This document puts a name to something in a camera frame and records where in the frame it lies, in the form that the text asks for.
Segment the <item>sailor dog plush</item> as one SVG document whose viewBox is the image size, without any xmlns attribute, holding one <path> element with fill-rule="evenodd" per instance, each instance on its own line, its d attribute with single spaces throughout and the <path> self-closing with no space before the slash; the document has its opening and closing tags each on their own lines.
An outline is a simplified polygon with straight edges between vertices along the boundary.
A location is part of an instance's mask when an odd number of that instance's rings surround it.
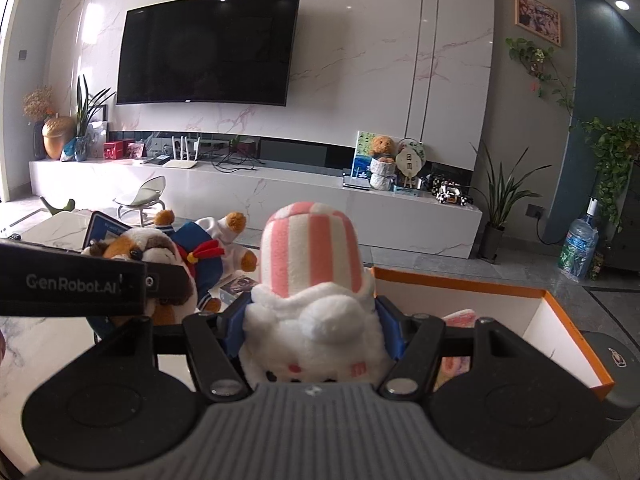
<svg viewBox="0 0 640 480">
<path fill-rule="evenodd" d="M 224 246 L 193 222 L 175 230 L 174 220 L 172 211 L 162 210 L 149 228 L 133 228 L 96 211 L 82 250 L 86 256 L 178 266 L 189 275 L 188 284 L 179 286 L 174 296 L 146 302 L 144 314 L 156 326 L 177 325 L 195 312 L 217 313 L 221 308 L 210 290 L 222 277 Z"/>
</svg>

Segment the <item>pink striped hat plush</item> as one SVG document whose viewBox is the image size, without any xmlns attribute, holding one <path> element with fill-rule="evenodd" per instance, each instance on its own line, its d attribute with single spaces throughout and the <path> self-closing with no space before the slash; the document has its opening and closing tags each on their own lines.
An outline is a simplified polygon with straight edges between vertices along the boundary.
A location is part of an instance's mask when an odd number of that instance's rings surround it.
<svg viewBox="0 0 640 480">
<path fill-rule="evenodd" d="M 260 241 L 239 357 L 251 387 L 263 382 L 368 382 L 392 367 L 374 302 L 374 278 L 349 218 L 298 202 L 275 212 Z"/>
</svg>

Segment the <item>white cow plush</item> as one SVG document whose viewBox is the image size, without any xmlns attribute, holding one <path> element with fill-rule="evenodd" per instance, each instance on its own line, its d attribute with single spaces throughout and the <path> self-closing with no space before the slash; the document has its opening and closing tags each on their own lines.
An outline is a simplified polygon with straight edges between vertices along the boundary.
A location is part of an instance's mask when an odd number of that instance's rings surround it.
<svg viewBox="0 0 640 480">
<path fill-rule="evenodd" d="M 236 244 L 236 239 L 246 227 L 245 214 L 229 212 L 224 218 L 205 217 L 195 221 L 213 240 L 218 240 L 224 248 L 220 257 L 221 278 L 224 281 L 238 272 L 250 273 L 257 268 L 257 257 L 251 250 Z"/>
</svg>

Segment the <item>white crochet bunny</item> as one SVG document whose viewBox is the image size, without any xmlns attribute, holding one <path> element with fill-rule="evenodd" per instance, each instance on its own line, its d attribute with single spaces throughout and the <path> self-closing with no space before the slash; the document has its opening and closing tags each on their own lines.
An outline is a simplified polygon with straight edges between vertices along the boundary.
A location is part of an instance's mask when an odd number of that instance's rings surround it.
<svg viewBox="0 0 640 480">
<path fill-rule="evenodd" d="M 448 330 L 446 333 L 444 350 L 440 361 L 440 367 L 437 374 L 433 391 L 449 382 L 452 378 L 456 378 L 467 373 L 471 367 L 470 351 L 472 344 L 466 342 L 462 336 L 461 330 L 470 330 L 474 327 L 478 319 L 477 313 L 472 309 L 463 309 L 445 315 L 442 320 L 448 328 L 452 328 L 452 332 Z"/>
</svg>

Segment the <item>illustrated card box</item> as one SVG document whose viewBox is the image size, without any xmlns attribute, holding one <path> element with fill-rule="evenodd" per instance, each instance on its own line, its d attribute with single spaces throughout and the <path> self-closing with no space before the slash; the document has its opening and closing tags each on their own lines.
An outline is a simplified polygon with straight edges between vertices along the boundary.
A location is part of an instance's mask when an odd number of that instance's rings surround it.
<svg viewBox="0 0 640 480">
<path fill-rule="evenodd" d="M 219 289 L 220 301 L 226 306 L 230 306 L 230 304 L 233 304 L 244 292 L 250 292 L 256 284 L 256 281 L 246 275 L 232 278 L 231 281 L 228 281 L 228 283 L 222 285 Z"/>
</svg>

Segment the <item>white marble tv console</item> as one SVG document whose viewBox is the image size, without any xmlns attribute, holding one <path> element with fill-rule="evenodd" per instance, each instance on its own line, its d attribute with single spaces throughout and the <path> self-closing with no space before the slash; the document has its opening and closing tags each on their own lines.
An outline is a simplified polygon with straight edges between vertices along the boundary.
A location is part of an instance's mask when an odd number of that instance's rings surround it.
<svg viewBox="0 0 640 480">
<path fill-rule="evenodd" d="M 162 176 L 162 199 L 185 219 L 246 215 L 262 229 L 278 209 L 297 202 L 324 203 L 352 220 L 363 245 L 468 258 L 482 213 L 473 206 L 441 204 L 431 197 L 345 188 L 339 177 L 273 168 L 225 174 L 200 162 L 192 169 L 138 164 L 129 159 L 29 165 L 32 192 L 54 204 L 75 200 L 80 208 L 101 209 L 136 195 L 146 180 Z"/>
</svg>

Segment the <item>small white chair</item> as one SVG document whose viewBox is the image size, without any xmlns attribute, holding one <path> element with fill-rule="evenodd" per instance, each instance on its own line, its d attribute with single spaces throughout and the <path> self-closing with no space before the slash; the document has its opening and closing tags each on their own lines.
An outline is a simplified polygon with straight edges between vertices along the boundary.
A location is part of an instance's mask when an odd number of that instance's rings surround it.
<svg viewBox="0 0 640 480">
<path fill-rule="evenodd" d="M 126 214 L 137 211 L 139 216 L 139 226 L 145 226 L 145 211 L 160 204 L 165 208 L 162 195 L 166 188 L 166 178 L 164 176 L 152 177 L 140 185 L 137 191 L 120 194 L 113 202 L 117 205 L 116 218 L 122 220 Z"/>
</svg>

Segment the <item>black toy vehicle model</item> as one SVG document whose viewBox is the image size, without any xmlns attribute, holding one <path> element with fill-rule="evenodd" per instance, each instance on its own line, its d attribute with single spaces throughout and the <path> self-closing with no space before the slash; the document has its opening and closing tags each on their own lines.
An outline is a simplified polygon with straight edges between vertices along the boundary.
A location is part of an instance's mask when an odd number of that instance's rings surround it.
<svg viewBox="0 0 640 480">
<path fill-rule="evenodd" d="M 435 200 L 441 204 L 457 205 L 461 207 L 474 204 L 467 186 L 463 186 L 453 180 L 449 180 L 441 176 L 434 177 L 431 193 L 435 197 Z"/>
</svg>

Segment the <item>golden acorn vase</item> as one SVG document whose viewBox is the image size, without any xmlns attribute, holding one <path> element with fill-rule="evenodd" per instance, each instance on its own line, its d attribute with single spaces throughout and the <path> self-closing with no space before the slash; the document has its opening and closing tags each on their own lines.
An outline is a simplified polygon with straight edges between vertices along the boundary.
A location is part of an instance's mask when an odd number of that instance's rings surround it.
<svg viewBox="0 0 640 480">
<path fill-rule="evenodd" d="M 59 160 L 66 143 L 76 134 L 76 122 L 70 116 L 55 116 L 42 126 L 44 149 L 50 159 Z"/>
</svg>

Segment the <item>potted orchid plant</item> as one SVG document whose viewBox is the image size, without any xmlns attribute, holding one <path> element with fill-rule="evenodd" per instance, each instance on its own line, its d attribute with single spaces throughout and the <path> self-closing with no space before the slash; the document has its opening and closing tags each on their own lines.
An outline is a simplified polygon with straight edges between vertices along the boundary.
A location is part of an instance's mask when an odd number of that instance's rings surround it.
<svg viewBox="0 0 640 480">
<path fill-rule="evenodd" d="M 480 141 L 480 145 L 475 150 L 477 155 L 484 154 L 486 159 L 486 184 L 485 191 L 475 188 L 475 191 L 482 196 L 487 207 L 487 222 L 484 227 L 482 238 L 480 239 L 480 249 L 478 256 L 484 260 L 494 262 L 497 257 L 498 248 L 506 230 L 506 220 L 516 203 L 526 198 L 538 198 L 540 194 L 523 188 L 525 181 L 539 171 L 550 168 L 550 165 L 541 165 L 534 169 L 518 175 L 518 166 L 528 153 L 528 148 L 511 167 L 509 171 L 504 169 L 503 163 L 495 164 L 492 160 L 488 146 Z"/>
</svg>

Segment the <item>blue water jug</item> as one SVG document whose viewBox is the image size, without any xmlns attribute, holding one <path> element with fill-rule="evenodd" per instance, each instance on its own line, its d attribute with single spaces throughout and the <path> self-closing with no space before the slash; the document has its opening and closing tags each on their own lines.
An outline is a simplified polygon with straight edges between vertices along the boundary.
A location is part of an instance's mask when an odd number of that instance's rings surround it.
<svg viewBox="0 0 640 480">
<path fill-rule="evenodd" d="M 586 213 L 574 220 L 566 233 L 558 267 L 570 280 L 583 280 L 589 270 L 599 240 L 597 211 L 598 201 L 590 198 Z"/>
</svg>

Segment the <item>left potted green plant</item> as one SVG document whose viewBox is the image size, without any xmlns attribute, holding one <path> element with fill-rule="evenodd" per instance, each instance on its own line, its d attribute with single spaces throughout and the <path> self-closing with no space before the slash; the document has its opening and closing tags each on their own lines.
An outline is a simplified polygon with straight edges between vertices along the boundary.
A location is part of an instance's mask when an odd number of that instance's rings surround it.
<svg viewBox="0 0 640 480">
<path fill-rule="evenodd" d="M 104 88 L 96 93 L 91 93 L 86 76 L 82 75 L 77 78 L 76 141 L 74 151 L 76 162 L 84 162 L 88 158 L 91 119 L 114 95 L 115 92 L 111 88 Z"/>
</svg>

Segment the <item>dark green trash bin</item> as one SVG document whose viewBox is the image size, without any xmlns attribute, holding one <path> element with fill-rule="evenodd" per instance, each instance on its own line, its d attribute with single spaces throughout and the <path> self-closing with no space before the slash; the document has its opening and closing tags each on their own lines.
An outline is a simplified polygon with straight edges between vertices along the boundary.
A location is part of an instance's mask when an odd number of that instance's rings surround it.
<svg viewBox="0 0 640 480">
<path fill-rule="evenodd" d="M 639 408 L 639 361 L 611 336 L 595 332 L 582 334 L 614 380 L 613 388 L 603 400 L 603 409 L 606 421 L 615 431 Z"/>
</svg>

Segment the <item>black wall television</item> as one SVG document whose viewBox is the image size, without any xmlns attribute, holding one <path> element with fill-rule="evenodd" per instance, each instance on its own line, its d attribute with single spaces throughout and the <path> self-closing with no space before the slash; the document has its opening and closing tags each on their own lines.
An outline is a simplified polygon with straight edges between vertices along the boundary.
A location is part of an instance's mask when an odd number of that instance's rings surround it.
<svg viewBox="0 0 640 480">
<path fill-rule="evenodd" d="M 300 0 L 172 0 L 126 14 L 120 105 L 283 106 Z"/>
</svg>

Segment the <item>framed wall picture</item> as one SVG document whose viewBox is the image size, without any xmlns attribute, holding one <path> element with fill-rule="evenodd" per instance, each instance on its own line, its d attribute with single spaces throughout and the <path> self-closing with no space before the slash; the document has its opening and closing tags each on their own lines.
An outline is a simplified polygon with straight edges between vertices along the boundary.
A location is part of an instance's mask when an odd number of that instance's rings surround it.
<svg viewBox="0 0 640 480">
<path fill-rule="evenodd" d="M 540 0 L 514 0 L 515 25 L 557 47 L 562 46 L 561 13 Z"/>
</svg>

